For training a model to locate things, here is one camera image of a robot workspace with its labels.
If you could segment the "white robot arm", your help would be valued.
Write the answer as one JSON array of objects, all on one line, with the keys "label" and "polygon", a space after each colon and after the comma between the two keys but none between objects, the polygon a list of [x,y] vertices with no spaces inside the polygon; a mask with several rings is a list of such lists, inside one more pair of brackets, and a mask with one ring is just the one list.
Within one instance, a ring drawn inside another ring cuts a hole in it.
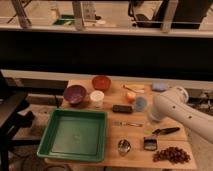
[{"label": "white robot arm", "polygon": [[213,144],[213,116],[189,107],[188,100],[188,92],[183,87],[172,87],[153,97],[148,116],[155,122],[169,117]]}]

